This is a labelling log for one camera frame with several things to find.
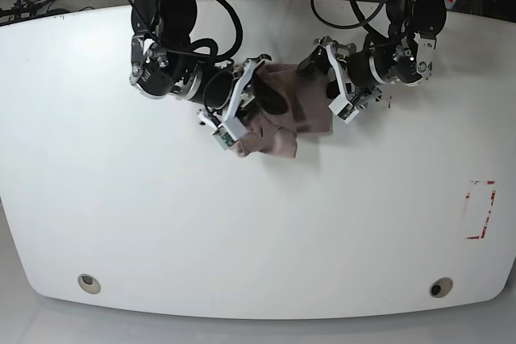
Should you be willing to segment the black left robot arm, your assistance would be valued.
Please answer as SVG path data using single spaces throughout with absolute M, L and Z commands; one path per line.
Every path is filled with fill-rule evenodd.
M 356 0 L 348 0 L 355 27 L 367 35 L 362 50 L 324 37 L 299 65 L 299 75 L 334 72 L 327 88 L 332 113 L 350 121 L 371 101 L 380 101 L 381 85 L 416 86 L 431 76 L 438 34 L 447 19 L 444 0 L 380 0 L 364 16 Z

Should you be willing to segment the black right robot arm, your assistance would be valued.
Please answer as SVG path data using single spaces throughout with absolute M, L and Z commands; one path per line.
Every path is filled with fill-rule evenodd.
M 196 0 L 131 1 L 131 84 L 151 97 L 173 94 L 197 103 L 216 126 L 230 105 L 237 118 L 253 109 L 286 113 L 287 101 L 254 70 L 235 75 L 231 62 L 243 43 L 243 25 L 228 1 L 215 1 L 235 28 L 235 42 L 225 52 L 212 38 L 191 39 Z

